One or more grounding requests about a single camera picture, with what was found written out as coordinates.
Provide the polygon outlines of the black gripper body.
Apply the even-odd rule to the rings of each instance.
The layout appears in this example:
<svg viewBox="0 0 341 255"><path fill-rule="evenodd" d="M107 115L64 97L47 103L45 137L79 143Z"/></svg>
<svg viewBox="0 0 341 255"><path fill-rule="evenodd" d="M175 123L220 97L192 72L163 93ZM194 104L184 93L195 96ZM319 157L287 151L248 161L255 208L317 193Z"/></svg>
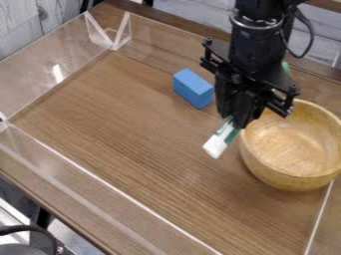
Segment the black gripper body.
<svg viewBox="0 0 341 255"><path fill-rule="evenodd" d="M216 40L214 38L206 37L202 40L203 46L203 56L199 58L199 65L206 68L214 74L215 81L215 72L224 67L224 70L231 73L239 73L243 76L251 77L252 79L259 78L262 74L269 72L269 68L274 65L282 63L281 60L273 61L270 64L265 65L261 68L251 68L254 64L254 58L247 56L246 63L238 65L231 59L231 54L235 53L236 47L227 41Z"/></svg>

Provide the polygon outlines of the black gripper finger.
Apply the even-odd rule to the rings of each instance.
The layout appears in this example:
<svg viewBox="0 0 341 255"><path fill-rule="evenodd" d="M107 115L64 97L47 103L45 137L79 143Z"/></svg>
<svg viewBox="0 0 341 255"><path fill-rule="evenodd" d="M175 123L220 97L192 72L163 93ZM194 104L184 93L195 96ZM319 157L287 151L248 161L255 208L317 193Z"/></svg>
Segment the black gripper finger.
<svg viewBox="0 0 341 255"><path fill-rule="evenodd" d="M223 119L232 113L232 100L240 84L239 74L215 74L214 92L216 111Z"/></svg>
<svg viewBox="0 0 341 255"><path fill-rule="evenodd" d="M231 115L232 125L243 129L250 122L257 120L263 112L263 98L251 91L231 92Z"/></svg>

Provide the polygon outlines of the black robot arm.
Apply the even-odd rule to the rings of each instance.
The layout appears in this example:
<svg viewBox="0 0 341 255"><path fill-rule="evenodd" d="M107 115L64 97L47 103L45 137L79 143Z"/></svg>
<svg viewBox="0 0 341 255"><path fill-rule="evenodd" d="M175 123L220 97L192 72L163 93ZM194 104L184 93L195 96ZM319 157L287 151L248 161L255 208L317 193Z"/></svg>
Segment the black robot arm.
<svg viewBox="0 0 341 255"><path fill-rule="evenodd" d="M299 87L282 66L293 54L289 40L293 23L310 21L298 9L307 0L235 0L228 14L227 41L204 38L199 64L214 74L215 105L219 115L236 128L261 117L265 110L291 114ZM301 59L302 53L293 54Z"/></svg>

